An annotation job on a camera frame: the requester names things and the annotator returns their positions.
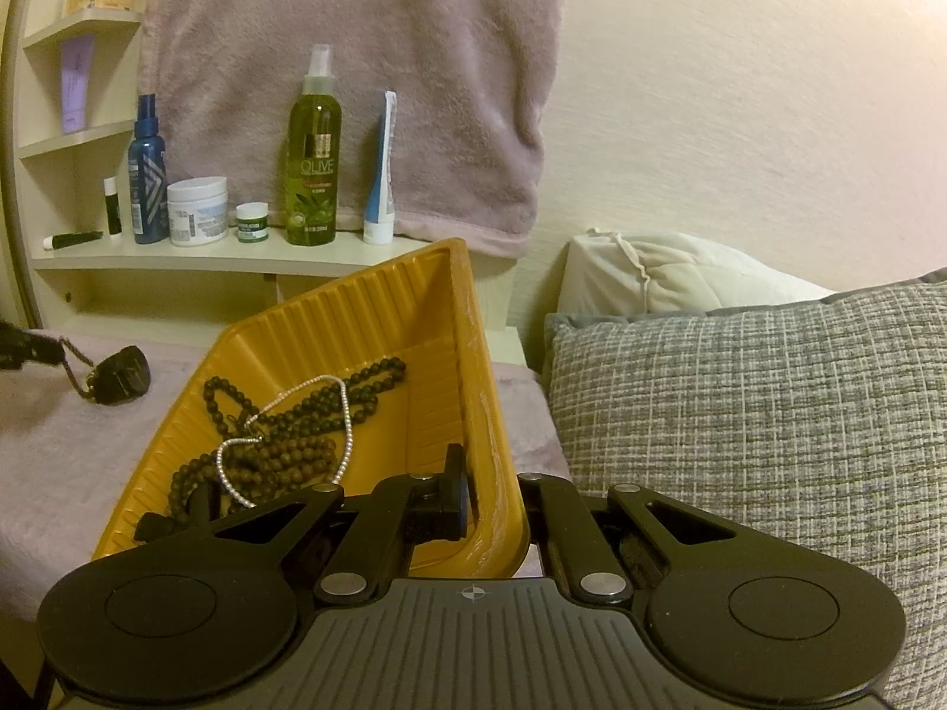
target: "spray nozzle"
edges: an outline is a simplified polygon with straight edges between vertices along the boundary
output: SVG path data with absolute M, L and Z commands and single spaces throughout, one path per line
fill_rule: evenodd
M 310 78 L 331 78 L 333 76 L 333 46 L 314 45 L 309 59 Z
M 155 111 L 154 93 L 146 93 L 138 97 L 138 119 L 134 124 L 134 135 L 137 138 L 153 136 L 158 132 L 158 117 Z

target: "checkered pillow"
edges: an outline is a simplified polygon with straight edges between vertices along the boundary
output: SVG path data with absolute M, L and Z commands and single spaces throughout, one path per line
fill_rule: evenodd
M 908 620 L 889 699 L 947 707 L 947 270 L 554 331 L 549 407 L 582 491 L 642 483 L 874 573 Z

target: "white jar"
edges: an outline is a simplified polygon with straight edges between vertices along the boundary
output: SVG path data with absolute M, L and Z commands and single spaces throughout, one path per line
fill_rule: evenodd
M 204 245 L 227 234 L 227 179 L 208 176 L 168 185 L 172 243 Z

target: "shelf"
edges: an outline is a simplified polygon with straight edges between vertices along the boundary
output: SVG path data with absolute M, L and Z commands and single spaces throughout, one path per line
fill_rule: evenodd
M 373 267 L 427 243 L 395 237 L 390 245 L 366 245 L 361 234 L 340 231 L 328 245 L 306 248 L 290 245 L 282 230 L 270 230 L 259 243 L 241 243 L 236 231 L 195 248 L 178 248 L 169 240 L 137 245 L 131 234 L 118 242 L 108 237 L 61 251 L 32 251 L 36 270 L 207 270 L 208 272 L 272 272 L 274 275 L 342 277 Z
M 69 318 L 56 331 L 63 334 L 77 333 L 100 338 L 117 338 L 129 343 L 155 341 L 161 344 L 210 348 L 226 327 L 254 312 L 215 313 L 208 319 L 169 317 L 167 313 L 125 314 L 113 309 L 95 306 Z M 486 331 L 489 358 L 493 362 L 526 365 L 523 346 L 516 328 L 508 325 L 504 330 Z
M 44 155 L 47 152 L 55 152 L 57 149 L 68 149 L 70 146 L 79 146 L 87 144 L 89 141 L 98 141 L 98 139 L 107 139 L 109 136 L 117 136 L 121 133 L 131 133 L 134 130 L 134 120 L 121 120 L 119 122 L 109 122 L 108 125 L 97 125 L 96 127 L 87 127 L 86 130 L 79 130 L 75 133 L 68 133 L 65 136 L 54 136 L 51 139 L 36 141 L 35 144 L 26 144 L 20 147 L 20 159 Z
M 141 13 L 130 13 L 127 10 L 111 10 L 110 8 L 87 8 L 79 13 L 67 15 L 55 23 L 40 29 L 22 39 L 24 48 L 33 48 L 44 42 L 60 42 L 69 37 L 90 32 L 105 32 L 112 29 L 137 29 L 141 23 Z
M 65 334 L 118 338 L 129 343 L 156 341 L 161 344 L 207 348 L 217 341 L 217 337 L 231 322 L 238 322 L 250 314 L 252 313 L 235 312 L 232 318 L 217 316 L 210 319 L 189 319 L 155 313 L 127 315 L 94 308 L 73 315 L 56 330 Z

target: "blue spray bottle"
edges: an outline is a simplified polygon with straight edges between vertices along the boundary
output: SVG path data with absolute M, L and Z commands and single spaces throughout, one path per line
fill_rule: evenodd
M 138 97 L 134 141 L 128 149 L 131 229 L 134 241 L 148 245 L 168 236 L 168 177 L 165 140 L 158 135 L 154 93 Z

